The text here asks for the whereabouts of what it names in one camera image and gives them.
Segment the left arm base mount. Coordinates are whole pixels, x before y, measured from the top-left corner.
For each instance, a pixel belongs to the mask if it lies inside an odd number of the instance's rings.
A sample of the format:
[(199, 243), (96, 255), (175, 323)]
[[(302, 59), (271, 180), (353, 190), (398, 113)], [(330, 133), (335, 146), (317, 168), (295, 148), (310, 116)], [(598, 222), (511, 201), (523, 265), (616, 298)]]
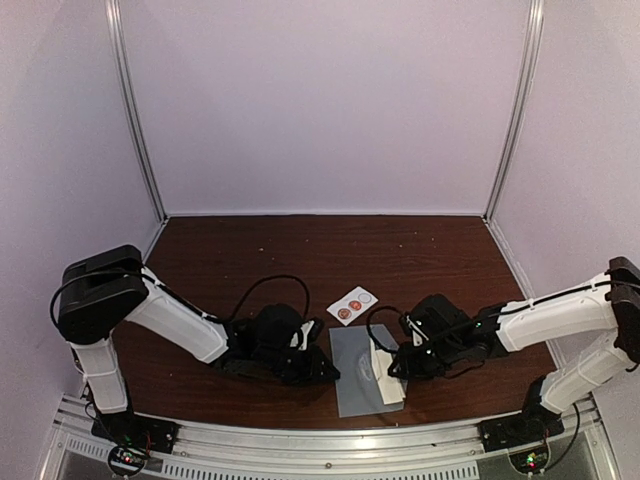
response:
[(91, 433), (130, 449), (171, 454), (178, 430), (178, 424), (172, 421), (139, 415), (106, 415), (93, 422)]

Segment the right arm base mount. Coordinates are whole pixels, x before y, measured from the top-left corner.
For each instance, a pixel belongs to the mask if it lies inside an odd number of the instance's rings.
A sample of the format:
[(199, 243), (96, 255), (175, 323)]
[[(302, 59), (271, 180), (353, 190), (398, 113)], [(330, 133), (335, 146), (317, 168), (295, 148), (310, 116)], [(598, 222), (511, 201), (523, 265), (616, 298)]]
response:
[(565, 431), (558, 415), (545, 417), (524, 413), (484, 420), (479, 423), (478, 429), (486, 452), (543, 442)]

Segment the beige letter paper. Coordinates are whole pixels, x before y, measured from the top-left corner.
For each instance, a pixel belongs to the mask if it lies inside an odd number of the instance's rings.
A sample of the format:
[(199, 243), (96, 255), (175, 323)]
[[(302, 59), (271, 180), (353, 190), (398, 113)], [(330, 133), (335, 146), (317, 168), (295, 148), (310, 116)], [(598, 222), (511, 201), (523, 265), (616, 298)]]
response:
[(370, 341), (370, 359), (374, 380), (384, 405), (402, 403), (406, 399), (405, 388), (400, 379), (392, 377), (388, 369), (393, 362), (391, 353), (385, 352)]

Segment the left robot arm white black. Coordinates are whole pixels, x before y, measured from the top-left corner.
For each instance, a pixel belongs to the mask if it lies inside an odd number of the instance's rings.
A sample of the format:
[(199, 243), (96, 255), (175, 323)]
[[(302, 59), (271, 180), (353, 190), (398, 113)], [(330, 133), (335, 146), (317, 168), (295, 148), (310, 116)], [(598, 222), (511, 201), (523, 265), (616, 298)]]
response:
[(132, 413), (112, 340), (122, 323), (138, 325), (225, 373), (270, 374), (288, 386), (340, 377), (316, 343), (321, 319), (283, 303), (249, 318), (236, 313), (219, 318), (168, 287), (144, 264), (140, 250), (128, 244), (67, 266), (49, 314), (79, 361), (106, 429), (123, 444), (137, 442), (144, 424)]

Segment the grey envelope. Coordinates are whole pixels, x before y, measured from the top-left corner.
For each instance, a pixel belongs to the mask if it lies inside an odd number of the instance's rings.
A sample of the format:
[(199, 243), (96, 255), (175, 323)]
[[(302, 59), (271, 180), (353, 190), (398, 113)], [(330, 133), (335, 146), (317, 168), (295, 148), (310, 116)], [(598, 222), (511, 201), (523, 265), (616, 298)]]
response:
[(329, 330), (332, 361), (340, 372), (335, 382), (338, 415), (351, 418), (386, 414), (404, 409), (405, 399), (385, 402), (371, 354), (376, 350), (365, 326)]

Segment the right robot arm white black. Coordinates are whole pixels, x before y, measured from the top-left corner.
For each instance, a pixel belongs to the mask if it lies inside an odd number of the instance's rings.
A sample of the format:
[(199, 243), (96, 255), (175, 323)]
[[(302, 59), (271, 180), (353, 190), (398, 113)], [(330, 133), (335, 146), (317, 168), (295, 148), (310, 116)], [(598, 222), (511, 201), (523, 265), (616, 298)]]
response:
[(639, 364), (639, 269), (616, 257), (608, 269), (569, 289), (485, 307), (469, 316), (442, 294), (424, 298), (401, 318), (410, 341), (388, 368), (402, 380), (444, 376), (459, 361), (506, 357), (534, 344), (597, 331), (599, 337), (564, 367), (534, 381), (513, 419), (519, 440), (535, 440), (574, 402)]

